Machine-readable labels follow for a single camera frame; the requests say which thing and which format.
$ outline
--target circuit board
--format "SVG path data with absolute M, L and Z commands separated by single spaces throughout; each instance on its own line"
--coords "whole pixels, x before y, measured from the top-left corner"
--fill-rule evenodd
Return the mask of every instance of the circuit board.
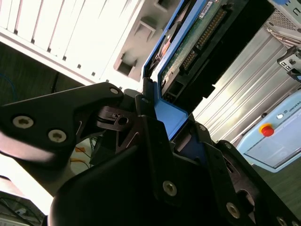
M 167 86 L 165 85 L 172 82 L 173 77 L 177 76 L 180 69 L 188 70 L 196 56 L 201 53 L 202 48 L 226 16 L 227 11 L 224 7 L 226 4 L 226 0 L 207 2 L 175 55 L 162 72 L 161 89 L 165 100 L 172 103 L 173 99 L 181 93 L 181 89 L 185 86 L 185 80 L 180 82 L 180 84 L 175 84 L 174 88 L 166 95 L 167 88 L 165 87 Z

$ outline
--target red emergency stop button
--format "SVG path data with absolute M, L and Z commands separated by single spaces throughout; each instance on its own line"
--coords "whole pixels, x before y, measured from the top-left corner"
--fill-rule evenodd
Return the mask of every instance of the red emergency stop button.
M 260 133 L 262 133 L 265 137 L 270 137 L 274 134 L 274 129 L 271 124 L 265 124 L 260 126 Z

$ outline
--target white label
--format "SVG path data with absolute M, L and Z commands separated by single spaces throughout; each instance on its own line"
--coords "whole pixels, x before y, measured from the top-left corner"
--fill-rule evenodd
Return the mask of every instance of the white label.
M 203 17 L 206 15 L 206 13 L 208 12 L 209 8 L 211 7 L 212 3 L 213 3 L 213 1 L 209 1 L 207 3 L 207 5 L 204 7 L 203 11 L 199 15 L 199 18 L 203 19 Z

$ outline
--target green circuit board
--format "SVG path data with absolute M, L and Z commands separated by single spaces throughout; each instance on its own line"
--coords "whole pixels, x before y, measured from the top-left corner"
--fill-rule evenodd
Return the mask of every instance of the green circuit board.
M 161 74 L 161 81 L 168 82 L 169 76 L 174 73 L 181 65 L 189 66 L 193 58 L 197 55 L 192 50 L 194 46 L 200 48 L 201 44 L 209 39 L 215 27 L 226 14 L 226 11 L 221 6 L 226 1 L 208 1 L 202 9 L 199 17 L 196 19 L 194 25 L 189 30 L 181 45 L 173 55 L 166 68 Z

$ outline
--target metal mesh panel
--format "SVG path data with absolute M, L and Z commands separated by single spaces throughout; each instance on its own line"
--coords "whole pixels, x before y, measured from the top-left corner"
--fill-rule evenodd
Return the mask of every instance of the metal mesh panel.
M 293 31 L 297 30 L 297 27 L 277 9 L 271 15 L 268 22 L 271 26 L 278 26 Z

